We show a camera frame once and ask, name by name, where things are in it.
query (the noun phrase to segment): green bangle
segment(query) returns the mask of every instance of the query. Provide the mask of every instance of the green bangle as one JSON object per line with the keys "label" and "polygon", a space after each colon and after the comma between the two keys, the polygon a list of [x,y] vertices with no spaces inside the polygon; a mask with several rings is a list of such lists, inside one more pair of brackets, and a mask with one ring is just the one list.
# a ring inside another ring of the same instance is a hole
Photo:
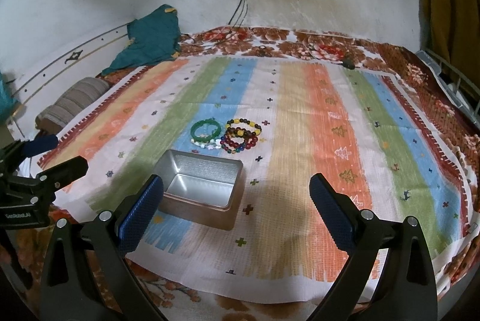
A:
{"label": "green bangle", "polygon": [[[217,127],[217,130],[215,130],[211,135],[206,136],[206,137],[200,137],[195,135],[195,131],[197,131],[198,128],[202,127],[203,125],[213,125]],[[203,119],[201,121],[198,121],[193,124],[193,126],[190,129],[190,135],[191,137],[198,142],[210,142],[210,140],[215,140],[220,133],[222,132],[222,126],[214,120],[213,118],[210,119]]]}

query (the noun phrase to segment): orange stripe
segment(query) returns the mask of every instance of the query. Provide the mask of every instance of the orange stripe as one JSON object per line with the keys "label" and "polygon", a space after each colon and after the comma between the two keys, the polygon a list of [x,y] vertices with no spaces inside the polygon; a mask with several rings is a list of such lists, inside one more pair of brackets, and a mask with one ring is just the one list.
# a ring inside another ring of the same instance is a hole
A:
{"label": "orange stripe", "polygon": [[[78,155],[83,156],[87,161],[92,159],[107,142],[122,130],[138,106],[187,62],[188,60],[186,59],[167,61],[150,69],[143,75],[142,79],[133,84],[104,113],[88,125],[75,141],[49,162],[47,167],[54,166]],[[68,192],[69,189],[70,187],[65,187],[63,191]]]}
{"label": "orange stripe", "polygon": [[[371,209],[370,191],[362,170],[355,134],[327,68],[324,65],[307,64],[304,72],[311,103],[309,128],[313,136],[315,170],[323,173],[335,191],[351,197],[360,209]],[[309,256],[312,260],[318,260],[319,255],[322,257],[315,267],[315,279],[333,282],[348,255],[337,248],[313,205],[312,209],[314,211],[311,214],[315,218]]]}

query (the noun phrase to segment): blue stripe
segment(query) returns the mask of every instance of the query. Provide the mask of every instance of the blue stripe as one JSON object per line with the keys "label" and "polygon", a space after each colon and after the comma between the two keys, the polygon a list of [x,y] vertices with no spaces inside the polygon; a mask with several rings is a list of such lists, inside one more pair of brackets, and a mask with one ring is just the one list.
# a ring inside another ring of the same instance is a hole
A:
{"label": "blue stripe", "polygon": [[[196,149],[201,154],[218,156],[220,149],[202,149],[192,144],[190,129],[195,122],[201,119],[214,118],[222,126],[222,133],[220,134],[222,135],[225,132],[224,124],[237,113],[237,107],[242,101],[256,65],[257,61],[255,59],[233,58],[217,84],[212,87],[205,103],[199,105],[197,113],[183,129],[171,148],[183,152],[191,152]],[[198,130],[196,134],[198,135],[201,132],[202,130]],[[161,223],[150,222],[144,240],[147,244],[154,245],[162,250],[168,249],[169,253],[174,253],[190,229],[192,222],[162,212],[157,214],[163,218],[163,221]]]}
{"label": "blue stripe", "polygon": [[[364,73],[364,76],[375,90],[385,110],[388,111],[390,117],[395,121],[400,134],[409,146],[424,182],[430,189],[438,228],[442,233],[450,237],[452,241],[461,238],[460,195],[458,191],[440,172],[438,164],[432,158],[429,147],[424,143],[423,136],[420,137],[417,133],[416,125],[404,108],[397,102],[397,99],[382,78],[372,73]],[[448,202],[448,207],[443,207],[444,202]],[[454,213],[457,213],[459,216],[457,224],[452,224]]]}

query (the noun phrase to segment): silver screw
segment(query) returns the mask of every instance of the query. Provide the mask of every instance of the silver screw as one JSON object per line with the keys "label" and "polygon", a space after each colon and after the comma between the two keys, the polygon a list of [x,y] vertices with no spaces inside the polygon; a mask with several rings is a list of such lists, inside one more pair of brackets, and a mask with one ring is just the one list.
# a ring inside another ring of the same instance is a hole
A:
{"label": "silver screw", "polygon": [[57,227],[64,227],[67,224],[67,220],[65,218],[60,218],[57,220]]}
{"label": "silver screw", "polygon": [[112,216],[111,212],[102,211],[98,217],[100,218],[101,221],[108,221],[111,216]]}
{"label": "silver screw", "polygon": [[370,210],[367,210],[367,209],[362,210],[360,214],[361,214],[361,216],[362,216],[363,218],[365,218],[366,220],[371,220],[371,219],[373,219],[373,217],[374,217],[374,213],[373,213],[372,211],[370,211]]}
{"label": "silver screw", "polygon": [[417,221],[417,218],[415,217],[408,217],[406,221],[413,227],[416,227],[419,224],[419,222]]}

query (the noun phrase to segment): bedspread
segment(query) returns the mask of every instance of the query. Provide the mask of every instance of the bedspread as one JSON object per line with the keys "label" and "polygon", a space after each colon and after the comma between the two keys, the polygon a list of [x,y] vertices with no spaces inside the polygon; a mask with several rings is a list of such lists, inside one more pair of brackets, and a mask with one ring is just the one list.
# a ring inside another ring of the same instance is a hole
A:
{"label": "bedspread", "polygon": [[[472,199],[464,170],[446,145],[450,140],[445,143],[438,123],[433,126],[419,110],[420,95],[395,76],[373,46],[344,39],[350,44],[342,48],[332,43],[339,37],[306,33],[297,33],[295,44],[287,30],[263,33],[257,32],[258,46],[249,49],[239,49],[248,38],[238,37],[202,51],[216,55],[182,58],[126,76],[41,158],[42,167],[77,154],[89,161],[88,175],[64,189],[57,204],[80,221],[114,209],[140,187],[165,149],[227,156],[191,144],[192,123],[244,117],[262,122],[263,132],[255,148],[234,157],[247,172],[234,229],[225,232],[157,212],[137,251],[128,255],[169,279],[157,282],[156,289],[146,286],[151,295],[163,297],[160,305],[169,307],[165,287],[183,287],[171,281],[264,303],[324,295],[346,254],[336,249],[309,199],[308,181],[316,172],[381,218],[417,216],[439,290],[445,287],[450,275],[444,266],[478,234],[476,195]],[[195,45],[185,46],[188,53]],[[336,65],[345,55],[376,71]],[[416,85],[424,85],[428,71],[415,64],[406,68],[407,82],[418,92]],[[442,105],[438,108],[453,112]],[[381,253],[367,298],[384,260]]]}

